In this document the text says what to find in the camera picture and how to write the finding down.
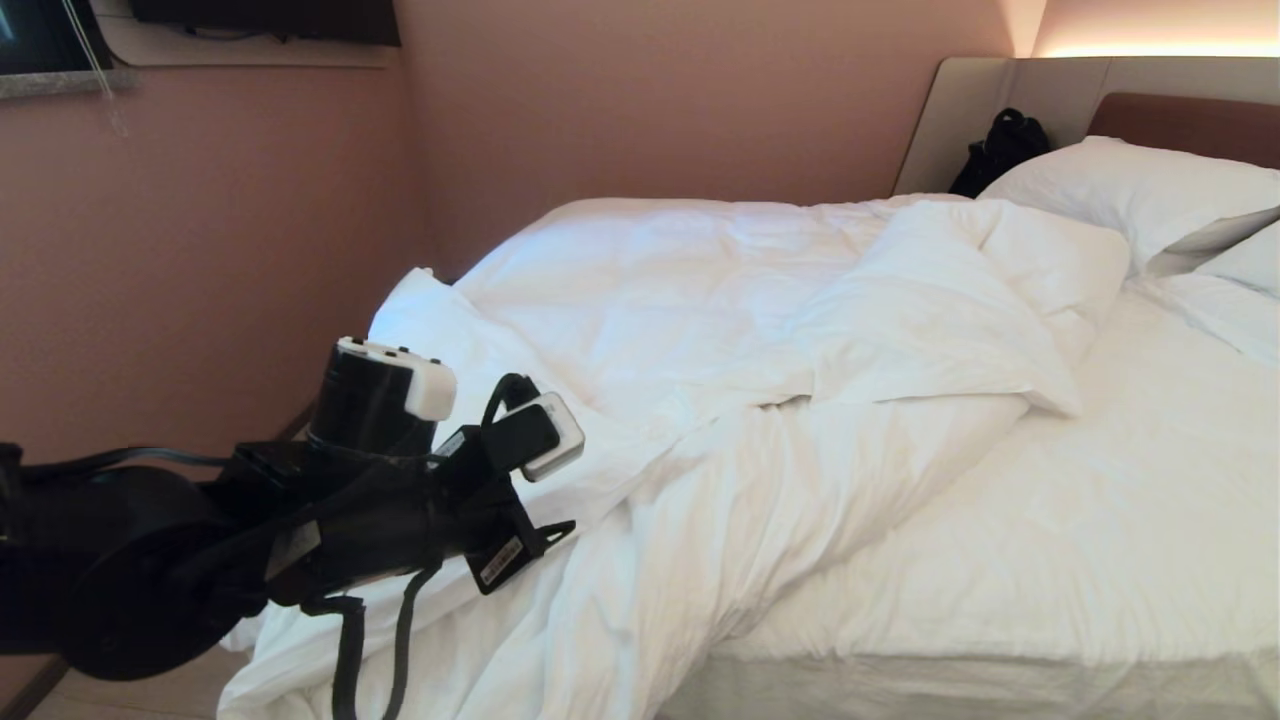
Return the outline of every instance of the bed frame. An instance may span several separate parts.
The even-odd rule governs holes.
[[[1089,135],[1280,169],[1280,105],[1116,92]]]

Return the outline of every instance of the television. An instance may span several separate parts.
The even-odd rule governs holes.
[[[131,0],[133,17],[195,29],[399,46],[393,0]]]

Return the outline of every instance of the black backpack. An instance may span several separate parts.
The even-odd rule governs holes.
[[[969,145],[969,161],[951,184],[951,193],[978,197],[1000,176],[1050,150],[1048,136],[1036,118],[1006,108],[996,115],[987,140]]]

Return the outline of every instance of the wooden floor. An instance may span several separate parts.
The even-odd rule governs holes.
[[[72,670],[29,720],[214,720],[223,685],[248,656],[220,647],[172,673],[104,683]]]

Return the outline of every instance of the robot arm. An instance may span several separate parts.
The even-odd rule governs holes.
[[[88,675],[138,679],[200,656],[268,601],[297,605],[343,615],[334,712],[353,719],[364,605],[335,593],[416,574],[397,633],[402,689],[413,596],[445,559],[463,556],[489,594],[573,530],[535,528],[511,483],[581,455],[563,401],[507,375],[481,423],[433,450],[454,391],[438,361],[343,338],[302,442],[242,443],[225,462],[131,448],[44,466],[0,445],[0,655],[59,652]],[[157,454],[223,471],[193,484],[120,465]]]

